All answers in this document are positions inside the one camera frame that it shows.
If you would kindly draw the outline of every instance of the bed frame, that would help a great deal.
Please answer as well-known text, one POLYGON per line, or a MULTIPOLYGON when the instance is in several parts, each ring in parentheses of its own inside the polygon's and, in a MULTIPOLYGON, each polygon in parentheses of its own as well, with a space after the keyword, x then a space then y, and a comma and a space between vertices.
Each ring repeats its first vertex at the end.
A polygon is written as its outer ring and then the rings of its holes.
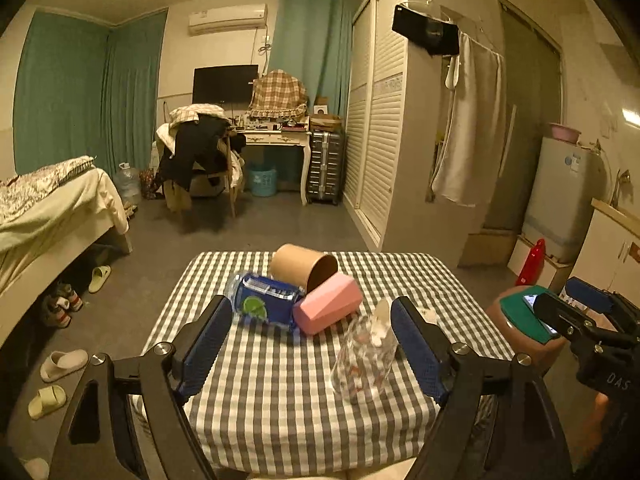
POLYGON ((58 240, 0 292, 0 348, 29 307, 60 272, 105 234, 109 245, 125 254, 132 251, 129 236, 118 234, 105 209, 58 240))

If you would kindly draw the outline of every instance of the teal curtain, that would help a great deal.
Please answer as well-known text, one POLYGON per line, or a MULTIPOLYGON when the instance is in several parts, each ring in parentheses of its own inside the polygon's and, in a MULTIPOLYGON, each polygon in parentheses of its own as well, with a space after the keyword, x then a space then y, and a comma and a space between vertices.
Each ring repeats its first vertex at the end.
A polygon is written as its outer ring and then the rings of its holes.
POLYGON ((15 86, 18 174, 79 155, 111 176, 120 162, 148 166, 165 21, 163 11, 110 29, 34 14, 15 86))
MULTIPOLYGON (((328 99, 329 113, 344 118, 351 69, 351 20, 356 0, 280 0, 269 70, 300 79, 313 111, 316 96, 328 99)), ((299 182, 302 153, 267 146, 265 161, 278 180, 299 182)))
POLYGON ((156 124, 158 71, 166 10, 114 28, 107 41, 102 130, 112 170, 146 168, 156 124))
POLYGON ((100 100, 109 29, 36 12, 18 67, 14 158, 18 174, 79 155, 107 156, 100 100))

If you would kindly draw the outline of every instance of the smartphone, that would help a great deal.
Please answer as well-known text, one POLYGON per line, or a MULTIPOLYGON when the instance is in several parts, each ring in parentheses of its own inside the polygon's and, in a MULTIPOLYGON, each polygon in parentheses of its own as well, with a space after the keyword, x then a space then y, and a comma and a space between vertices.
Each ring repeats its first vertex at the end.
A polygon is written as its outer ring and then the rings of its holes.
MULTIPOLYGON (((524 302, 527 304, 527 306, 529 307, 529 309, 533 312, 533 304, 536 301, 536 298, 538 297, 537 294, 525 294, 522 299, 524 300, 524 302)), ((556 331, 555 329, 553 329, 552 327, 550 327, 548 324, 540 321, 540 323, 542 323, 542 326, 545 327, 546 331, 549 332, 549 334, 551 335, 551 337, 558 337, 558 331, 556 331)))

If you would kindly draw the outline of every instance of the blue gripper pad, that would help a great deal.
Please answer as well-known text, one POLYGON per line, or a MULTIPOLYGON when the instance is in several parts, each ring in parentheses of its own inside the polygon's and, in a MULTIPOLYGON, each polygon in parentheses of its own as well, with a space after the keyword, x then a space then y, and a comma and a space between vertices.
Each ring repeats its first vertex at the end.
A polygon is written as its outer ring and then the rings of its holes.
POLYGON ((404 350, 422 392, 442 405, 448 392, 440 381, 440 363, 399 300, 391 304, 391 328, 404 350))
POLYGON ((574 300, 580 301, 580 303, 588 306, 594 312, 600 314, 611 312, 611 300, 609 296, 599 288, 595 288, 580 278, 576 278, 575 276, 569 278, 564 284, 564 290, 569 296, 574 298, 574 300))
POLYGON ((229 332, 232 317, 231 302, 223 298, 194 345, 185 355, 182 364, 182 380, 176 390, 184 399, 196 395, 204 386, 204 381, 229 332))

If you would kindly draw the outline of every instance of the red thermos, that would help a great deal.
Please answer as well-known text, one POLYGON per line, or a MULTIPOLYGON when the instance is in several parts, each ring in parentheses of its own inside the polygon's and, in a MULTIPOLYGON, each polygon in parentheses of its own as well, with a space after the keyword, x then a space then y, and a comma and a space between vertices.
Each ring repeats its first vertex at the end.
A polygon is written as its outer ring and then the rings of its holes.
POLYGON ((545 260, 545 239, 540 238, 529 251, 516 285, 535 285, 545 260))

